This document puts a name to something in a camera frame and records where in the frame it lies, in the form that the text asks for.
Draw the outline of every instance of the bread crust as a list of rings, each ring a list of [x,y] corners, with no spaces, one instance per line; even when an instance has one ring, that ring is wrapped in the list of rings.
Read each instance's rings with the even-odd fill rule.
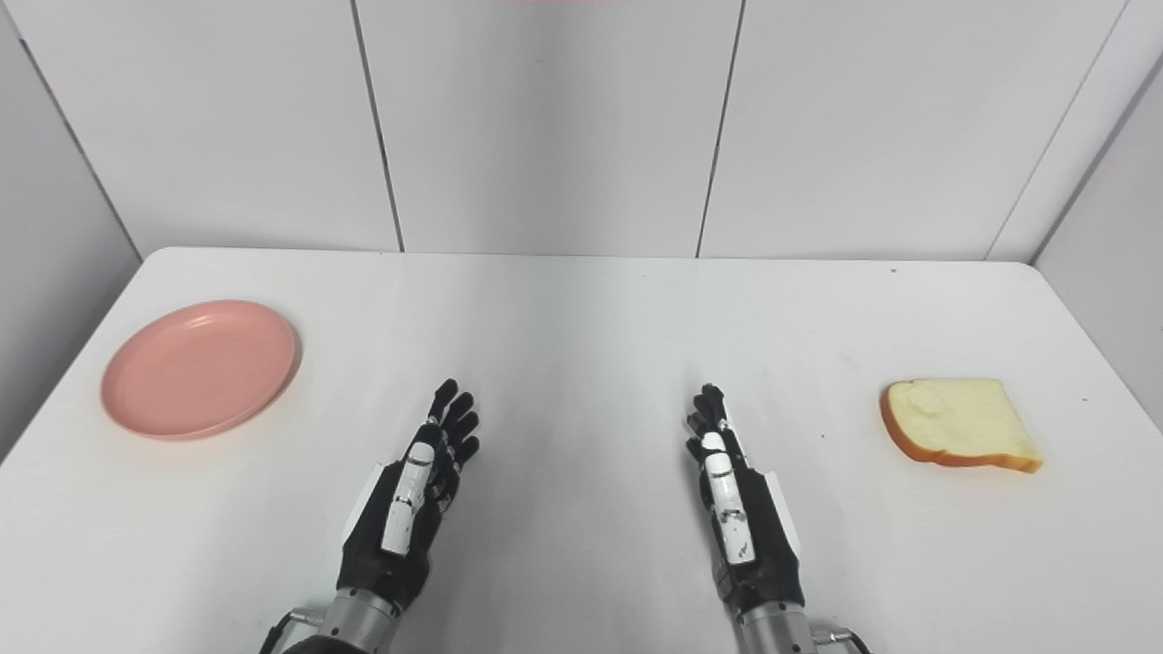
[[[986,454],[983,456],[962,456],[959,454],[952,454],[944,449],[928,449],[916,445],[912,439],[905,434],[905,431],[900,428],[900,424],[897,422],[897,417],[892,413],[892,405],[889,403],[889,390],[897,384],[907,384],[909,382],[894,382],[885,386],[884,391],[880,393],[880,415],[884,418],[884,426],[889,429],[889,436],[892,442],[897,443],[900,452],[905,453],[913,461],[930,462],[939,465],[948,465],[950,468],[964,468],[970,465],[997,465],[999,468],[1009,468],[1012,470],[1019,470],[1021,472],[1036,472],[1039,468],[1042,467],[1042,462],[1037,458],[1029,458],[1028,456],[1011,456],[1008,454]]]

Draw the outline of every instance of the bread slice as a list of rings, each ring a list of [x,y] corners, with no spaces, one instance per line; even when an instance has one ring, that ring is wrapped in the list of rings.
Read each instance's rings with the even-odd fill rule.
[[[1035,472],[1042,457],[997,379],[913,379],[880,396],[893,442],[915,461]]]

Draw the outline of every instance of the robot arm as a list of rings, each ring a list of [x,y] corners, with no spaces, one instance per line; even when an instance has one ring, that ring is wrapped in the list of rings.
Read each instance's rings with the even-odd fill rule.
[[[686,448],[719,545],[715,587],[739,623],[747,654],[815,654],[816,645],[852,642],[850,631],[813,634],[804,613],[799,536],[773,472],[751,468],[727,418],[723,393],[706,384],[694,397]]]
[[[400,616],[428,580],[428,550],[456,498],[461,468],[480,447],[471,435],[479,424],[472,394],[457,392],[455,381],[444,382],[405,455],[372,470],[344,529],[327,613],[321,620],[301,610],[287,613],[259,654],[274,651],[292,620],[313,624],[319,633],[286,654],[386,654]]]

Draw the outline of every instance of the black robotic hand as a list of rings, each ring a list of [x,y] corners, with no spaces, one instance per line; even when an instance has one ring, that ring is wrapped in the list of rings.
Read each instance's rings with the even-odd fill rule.
[[[337,593],[326,616],[287,613],[259,654],[273,652],[292,619],[317,626],[319,634],[285,654],[387,652],[400,614],[428,580],[428,550],[456,498],[461,467],[480,448],[471,435],[479,424],[472,394],[457,392],[456,381],[444,382],[405,455],[369,477],[344,534]]]
[[[699,491],[719,543],[720,598],[736,619],[766,603],[802,606],[794,527],[780,518],[766,477],[748,463],[722,391],[704,385],[694,408],[686,419],[694,431],[686,448],[699,463]]]
[[[456,382],[444,382],[405,456],[378,472],[343,543],[336,588],[371,591],[398,613],[420,595],[428,578],[428,550],[442,513],[456,498],[461,467],[480,447],[470,435],[479,424],[470,411],[472,393],[456,393]]]

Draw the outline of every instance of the silver cylinder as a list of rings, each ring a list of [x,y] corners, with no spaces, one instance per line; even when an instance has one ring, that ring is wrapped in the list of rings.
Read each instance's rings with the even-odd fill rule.
[[[363,589],[341,588],[319,626],[320,635],[342,640],[368,654],[386,654],[400,612]]]
[[[740,616],[747,654],[816,654],[804,607],[768,602]]]

